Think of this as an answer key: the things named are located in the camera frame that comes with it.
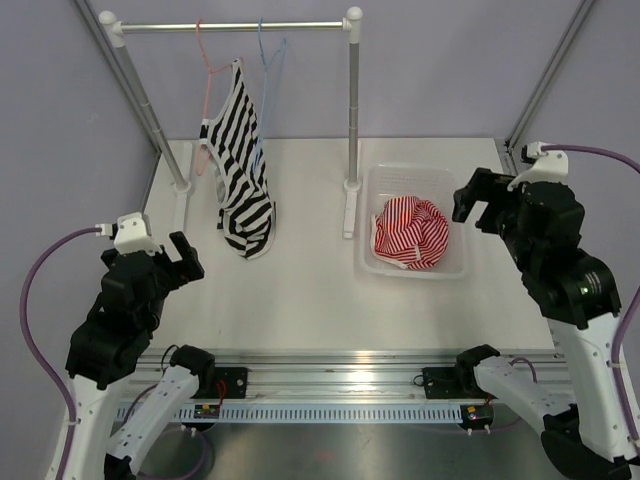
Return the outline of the red white striped tank top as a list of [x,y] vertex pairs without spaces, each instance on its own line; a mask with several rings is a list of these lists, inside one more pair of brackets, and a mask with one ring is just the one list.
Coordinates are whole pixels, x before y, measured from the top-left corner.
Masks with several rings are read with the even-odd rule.
[[449,221],[429,200],[393,197],[370,217],[372,255],[401,270],[435,267],[447,252]]

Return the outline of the blue hanger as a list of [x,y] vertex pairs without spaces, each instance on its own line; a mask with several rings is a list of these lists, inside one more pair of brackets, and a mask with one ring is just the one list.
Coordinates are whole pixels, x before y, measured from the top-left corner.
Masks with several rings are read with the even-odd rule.
[[262,66],[262,94],[258,115],[256,154],[251,165],[251,172],[254,174],[258,173],[260,160],[264,154],[263,143],[265,135],[269,132],[273,111],[278,103],[282,71],[288,48],[288,39],[282,37],[278,47],[268,56],[263,44],[264,31],[265,22],[263,18],[260,18],[257,28],[257,39]]

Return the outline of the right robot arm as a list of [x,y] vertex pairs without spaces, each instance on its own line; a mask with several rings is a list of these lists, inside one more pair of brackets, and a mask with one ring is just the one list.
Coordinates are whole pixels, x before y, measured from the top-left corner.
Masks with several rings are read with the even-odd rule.
[[639,407],[620,364],[621,303],[611,270],[579,246],[583,206],[563,183],[518,183],[485,168],[453,199],[458,223],[485,203],[476,226],[504,242],[564,356],[573,398],[552,395],[489,345],[457,356],[456,389],[504,402],[539,435],[565,477],[631,478],[639,463]]

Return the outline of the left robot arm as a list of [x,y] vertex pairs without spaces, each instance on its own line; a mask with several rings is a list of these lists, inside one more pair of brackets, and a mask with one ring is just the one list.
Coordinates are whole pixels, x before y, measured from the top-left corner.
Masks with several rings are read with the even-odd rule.
[[143,460],[179,408],[190,398],[208,396],[215,388],[215,358],[184,345],[150,396],[117,432],[111,430],[120,399],[160,323],[167,296],[203,279],[204,269],[182,232],[169,236],[180,255],[165,250],[105,251],[107,272],[86,320],[71,337],[66,370],[74,411],[74,429],[62,451],[59,474],[64,479],[133,479]]

